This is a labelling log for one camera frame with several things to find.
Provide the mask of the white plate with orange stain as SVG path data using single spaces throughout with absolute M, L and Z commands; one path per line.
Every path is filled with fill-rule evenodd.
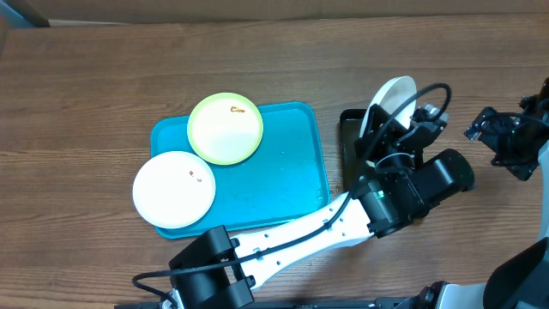
M 391 114 L 401 105 L 401 103 L 416 93 L 416 83 L 411 76 L 394 77 L 383 84 L 374 95 L 370 105 L 366 109 L 360 126 L 359 136 L 362 136 L 365 132 L 369 113 L 374 105 L 380 105 L 380 107 L 382 107 L 387 113 Z M 405 129 L 410 127 L 411 117 L 415 111 L 415 107 L 416 101 L 414 100 L 395 118 L 395 120 Z

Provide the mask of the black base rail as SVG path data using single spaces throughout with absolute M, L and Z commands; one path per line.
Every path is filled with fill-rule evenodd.
M 404 298 L 378 298 L 374 301 L 320 301 L 310 303 L 296 302 L 254 302 L 244 309 L 393 309 Z

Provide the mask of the white plate with red stain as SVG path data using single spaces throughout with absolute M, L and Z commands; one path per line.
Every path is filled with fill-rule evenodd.
M 138 214 L 161 228 L 187 227 L 212 207 L 214 174 L 200 157 L 169 151 L 148 160 L 137 172 L 132 199 Z

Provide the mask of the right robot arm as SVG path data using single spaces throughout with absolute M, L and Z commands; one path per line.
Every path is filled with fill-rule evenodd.
M 540 232 L 535 244 L 497 267 L 485 283 L 458 285 L 435 282 L 396 305 L 434 309 L 546 309 L 548 307 L 548 81 L 538 94 L 524 97 L 521 113 L 485 108 L 464 135 L 479 139 L 505 167 L 526 181 L 536 167 L 543 176 Z

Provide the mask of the dark corner object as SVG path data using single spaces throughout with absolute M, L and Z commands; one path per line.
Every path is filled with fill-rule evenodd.
M 49 27 L 48 19 L 28 0 L 1 0 L 1 17 L 10 27 Z

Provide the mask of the yellow-green plate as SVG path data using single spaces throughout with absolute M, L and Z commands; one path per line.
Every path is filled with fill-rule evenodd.
M 193 151 L 216 165 L 245 161 L 263 136 L 262 115 L 241 94 L 217 93 L 201 100 L 190 113 L 187 137 Z

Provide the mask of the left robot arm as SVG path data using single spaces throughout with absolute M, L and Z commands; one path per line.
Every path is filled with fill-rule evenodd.
M 242 308 L 253 302 L 253 290 L 288 265 L 397 232 L 472 189 L 473 170 L 459 152 L 449 148 L 423 158 L 447 121 L 432 105 L 394 112 L 369 107 L 351 147 L 357 162 L 349 192 L 261 233 L 230 237 L 223 226 L 203 233 L 170 261 L 172 292 L 164 306 Z

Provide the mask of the black water tray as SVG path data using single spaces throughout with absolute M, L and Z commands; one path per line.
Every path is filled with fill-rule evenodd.
M 346 109 L 340 115 L 340 148 L 342 186 L 344 191 L 351 189 L 359 169 L 354 143 L 359 139 L 366 109 Z

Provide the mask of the teal plastic tray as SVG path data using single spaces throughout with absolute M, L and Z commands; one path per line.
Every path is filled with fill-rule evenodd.
M 255 153 L 235 165 L 212 165 L 214 202 L 188 227 L 159 228 L 168 239 L 224 226 L 233 232 L 285 223 L 308 215 L 331 198 L 314 111 L 291 101 L 258 108 L 263 135 Z

